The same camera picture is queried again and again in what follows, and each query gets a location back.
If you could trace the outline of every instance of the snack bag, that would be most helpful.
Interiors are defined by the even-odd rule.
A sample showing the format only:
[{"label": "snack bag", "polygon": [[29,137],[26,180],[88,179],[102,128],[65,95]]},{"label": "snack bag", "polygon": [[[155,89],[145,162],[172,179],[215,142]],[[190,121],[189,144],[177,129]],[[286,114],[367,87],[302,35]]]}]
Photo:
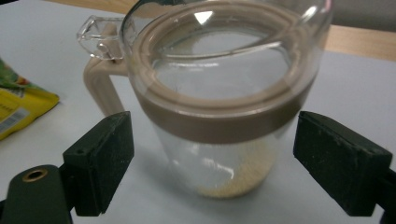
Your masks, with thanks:
[{"label": "snack bag", "polygon": [[58,95],[16,74],[0,58],[0,140],[55,107]]}]

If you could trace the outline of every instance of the white table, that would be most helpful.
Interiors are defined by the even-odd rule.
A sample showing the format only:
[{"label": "white table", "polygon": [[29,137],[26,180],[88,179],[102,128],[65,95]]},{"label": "white table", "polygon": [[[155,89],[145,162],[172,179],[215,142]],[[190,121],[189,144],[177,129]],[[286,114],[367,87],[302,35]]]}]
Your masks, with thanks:
[{"label": "white table", "polygon": [[[93,14],[121,16],[41,1],[0,6],[0,57],[61,98],[49,113],[0,141],[0,199],[19,172],[41,164],[60,166],[62,153],[103,118],[82,82],[89,56],[75,38]],[[132,111],[135,157],[106,214],[76,217],[72,212],[75,223],[378,223],[380,207],[372,217],[348,217],[293,158],[296,120],[258,190],[225,201],[186,193],[166,173],[161,144],[127,79],[115,81]],[[396,63],[326,52],[304,110],[336,119],[396,153],[395,87]],[[391,168],[396,170],[395,162]]]}]

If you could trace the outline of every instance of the metal screw hole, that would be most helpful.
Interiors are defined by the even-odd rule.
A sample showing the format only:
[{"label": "metal screw hole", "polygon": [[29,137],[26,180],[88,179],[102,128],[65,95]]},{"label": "metal screw hole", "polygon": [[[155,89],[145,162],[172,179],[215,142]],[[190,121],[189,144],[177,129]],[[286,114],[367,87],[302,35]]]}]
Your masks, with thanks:
[{"label": "metal screw hole", "polygon": [[22,181],[23,182],[35,182],[44,176],[48,174],[48,171],[46,169],[38,169],[38,170],[33,170],[26,175],[23,176]]}]

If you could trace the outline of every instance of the pitcher handle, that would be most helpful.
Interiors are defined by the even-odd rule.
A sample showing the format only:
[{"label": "pitcher handle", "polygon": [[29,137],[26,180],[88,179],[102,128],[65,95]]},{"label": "pitcher handle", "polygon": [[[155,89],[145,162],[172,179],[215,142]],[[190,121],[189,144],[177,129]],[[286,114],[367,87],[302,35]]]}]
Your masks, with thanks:
[{"label": "pitcher handle", "polygon": [[123,18],[90,16],[77,33],[78,43],[91,55],[84,83],[105,116],[124,111],[110,76],[127,77],[118,30]]},{"label": "pitcher handle", "polygon": [[83,74],[85,86],[105,116],[124,111],[120,97],[111,81],[111,75],[128,76],[124,60],[115,63],[92,58]]}]

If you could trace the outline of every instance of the pitcher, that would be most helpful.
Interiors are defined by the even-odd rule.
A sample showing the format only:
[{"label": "pitcher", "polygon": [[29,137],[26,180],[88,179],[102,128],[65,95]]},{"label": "pitcher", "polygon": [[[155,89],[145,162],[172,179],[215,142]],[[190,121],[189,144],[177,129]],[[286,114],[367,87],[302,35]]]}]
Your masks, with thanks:
[{"label": "pitcher", "polygon": [[93,57],[85,84],[111,115],[123,107],[109,77],[128,77],[174,177],[200,195],[239,196],[274,164],[331,19],[331,0],[142,0],[78,32]]}]

